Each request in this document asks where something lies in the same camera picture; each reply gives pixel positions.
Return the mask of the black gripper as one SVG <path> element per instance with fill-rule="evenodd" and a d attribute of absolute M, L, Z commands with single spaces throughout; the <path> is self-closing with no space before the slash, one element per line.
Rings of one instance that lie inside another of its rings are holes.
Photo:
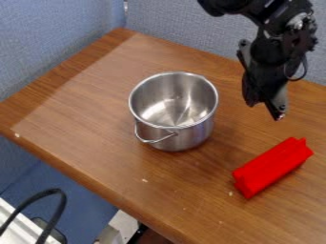
<path fill-rule="evenodd" d="M 247 105 L 263 103 L 271 117 L 279 121 L 286 116 L 287 79 L 278 67 L 263 66 L 251 55 L 253 43 L 242 39 L 238 42 L 237 56 L 243 66 L 242 95 Z"/>

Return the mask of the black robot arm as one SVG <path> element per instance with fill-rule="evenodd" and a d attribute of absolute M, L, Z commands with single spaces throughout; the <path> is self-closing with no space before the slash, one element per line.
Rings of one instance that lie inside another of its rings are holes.
<path fill-rule="evenodd" d="M 237 57 L 245 69 L 242 95 L 253 107 L 262 103 L 273 118 L 286 116 L 286 84 L 309 69 L 307 53 L 318 43 L 310 0 L 198 0 L 214 17 L 239 14 L 258 26 L 257 38 L 238 42 Z"/>

